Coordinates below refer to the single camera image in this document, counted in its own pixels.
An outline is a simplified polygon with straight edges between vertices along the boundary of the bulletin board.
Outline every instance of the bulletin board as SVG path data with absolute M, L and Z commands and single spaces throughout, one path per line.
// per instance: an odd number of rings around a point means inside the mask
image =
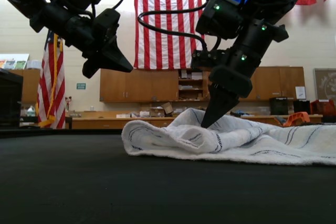
M 317 99 L 336 102 L 336 69 L 314 69 L 314 79 Z

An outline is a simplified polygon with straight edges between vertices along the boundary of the black table surface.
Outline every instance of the black table surface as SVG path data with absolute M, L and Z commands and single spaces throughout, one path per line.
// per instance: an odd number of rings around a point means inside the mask
M 0 139 L 0 223 L 335 223 L 336 169 L 128 156 L 120 135 Z

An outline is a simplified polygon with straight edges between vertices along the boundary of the american flag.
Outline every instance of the american flag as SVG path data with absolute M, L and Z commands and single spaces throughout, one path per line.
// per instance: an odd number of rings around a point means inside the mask
M 63 40 L 49 31 L 37 93 L 39 126 L 64 129 L 65 106 Z
M 180 10 L 202 5 L 202 0 L 134 0 L 135 13 L 150 10 Z M 202 11 L 186 14 L 150 15 L 144 21 L 158 28 L 195 33 Z M 194 49 L 201 49 L 198 40 L 148 30 L 136 22 L 135 62 L 139 69 L 186 69 L 190 67 Z

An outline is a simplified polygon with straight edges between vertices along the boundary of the wooden countertop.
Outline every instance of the wooden countertop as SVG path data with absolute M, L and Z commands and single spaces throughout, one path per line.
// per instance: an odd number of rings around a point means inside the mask
M 281 118 L 288 118 L 289 115 L 247 115 L 247 116 L 242 116 L 242 119 L 253 119 L 253 118 L 258 118 L 258 119 L 272 119 L 275 118 L 276 116 L 279 116 Z M 309 118 L 322 118 L 323 115 L 309 115 Z
M 282 118 L 288 118 L 289 115 L 279 115 Z M 242 116 L 242 119 L 273 119 L 276 115 L 251 115 L 251 116 Z M 309 118 L 322 118 L 323 115 L 309 115 Z M 156 121 L 156 120 L 174 120 L 175 118 L 73 118 L 73 121 L 133 121 L 133 120 L 142 120 L 142 121 Z
M 174 120 L 175 118 L 73 118 L 73 121 L 132 121 Z

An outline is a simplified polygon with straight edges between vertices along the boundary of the white towel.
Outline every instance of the white towel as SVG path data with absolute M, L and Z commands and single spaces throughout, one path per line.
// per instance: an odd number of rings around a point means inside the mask
M 204 111 L 188 109 L 168 127 L 131 121 L 122 140 L 129 155 L 263 164 L 336 165 L 336 126 L 281 128 L 224 116 L 202 128 Z

